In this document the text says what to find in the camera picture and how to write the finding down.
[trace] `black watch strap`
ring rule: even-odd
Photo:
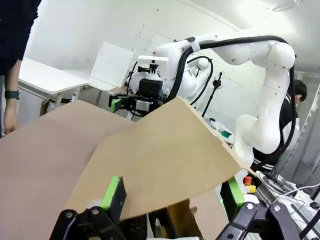
[[[19,99],[20,98],[20,90],[18,90],[18,91],[5,91],[4,97],[6,99]]]

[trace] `wooden board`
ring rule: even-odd
[[[177,97],[96,149],[67,205],[82,212],[102,199],[112,176],[123,176],[121,219],[197,196],[244,166],[188,103]]]
[[[134,125],[77,100],[0,139],[0,239],[48,240],[98,144]]]

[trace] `black clamp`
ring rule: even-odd
[[[246,202],[217,240],[243,240],[247,233],[258,233],[262,240],[300,239],[287,207],[279,202],[269,208]]]

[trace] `person's hand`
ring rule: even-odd
[[[19,127],[17,119],[17,100],[7,99],[3,115],[4,134],[8,135]]]

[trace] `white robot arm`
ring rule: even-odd
[[[279,146],[279,115],[289,86],[289,70],[294,65],[295,52],[283,39],[275,36],[233,37],[229,40],[218,35],[192,37],[162,45],[153,55],[168,58],[168,65],[158,67],[163,88],[170,92],[168,101],[176,95],[186,98],[195,94],[198,89],[196,82],[191,87],[191,78],[183,77],[183,74],[190,71],[186,65],[188,55],[200,49],[211,48],[231,65],[252,61],[265,68],[264,84],[258,101],[258,118],[242,115],[235,126],[235,152],[250,166],[254,159],[253,147],[262,153],[271,154]]]

